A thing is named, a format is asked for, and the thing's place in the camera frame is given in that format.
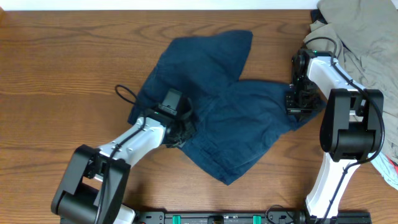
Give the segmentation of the dark blue shorts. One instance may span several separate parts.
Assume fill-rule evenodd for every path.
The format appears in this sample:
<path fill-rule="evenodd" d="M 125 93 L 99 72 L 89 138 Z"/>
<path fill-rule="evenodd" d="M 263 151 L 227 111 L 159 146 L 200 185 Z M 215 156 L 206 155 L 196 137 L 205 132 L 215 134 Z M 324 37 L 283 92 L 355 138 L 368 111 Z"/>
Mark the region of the dark blue shorts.
<path fill-rule="evenodd" d="M 160 103 L 171 88 L 191 99 L 196 133 L 181 149 L 226 185 L 281 135 L 307 123 L 286 112 L 288 84 L 240 78 L 251 44 L 248 30 L 174 39 L 138 94 L 146 107 Z"/>

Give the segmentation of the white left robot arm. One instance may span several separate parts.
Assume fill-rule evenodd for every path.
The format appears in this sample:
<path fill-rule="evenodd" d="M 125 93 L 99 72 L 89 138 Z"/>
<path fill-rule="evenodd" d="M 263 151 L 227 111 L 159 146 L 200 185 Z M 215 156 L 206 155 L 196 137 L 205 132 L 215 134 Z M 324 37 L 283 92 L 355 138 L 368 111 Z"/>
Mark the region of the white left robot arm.
<path fill-rule="evenodd" d="M 131 168 L 160 145 L 181 146 L 191 138 L 192 113 L 162 105 L 148 108 L 113 141 L 76 148 L 52 200 L 52 213 L 62 223 L 133 223 L 135 211 L 123 205 Z"/>

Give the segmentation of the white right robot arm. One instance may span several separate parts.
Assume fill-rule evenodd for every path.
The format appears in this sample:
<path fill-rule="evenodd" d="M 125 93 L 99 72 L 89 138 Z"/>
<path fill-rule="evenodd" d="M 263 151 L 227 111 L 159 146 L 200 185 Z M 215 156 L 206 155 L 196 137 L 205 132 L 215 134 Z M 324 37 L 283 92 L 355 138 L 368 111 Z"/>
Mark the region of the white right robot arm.
<path fill-rule="evenodd" d="M 355 170 L 382 147 L 385 130 L 381 91 L 367 89 L 342 69 L 332 52 L 300 49 L 292 57 L 286 112 L 303 121 L 323 110 L 322 166 L 293 223 L 370 223 L 368 212 L 341 212 L 338 206 Z"/>

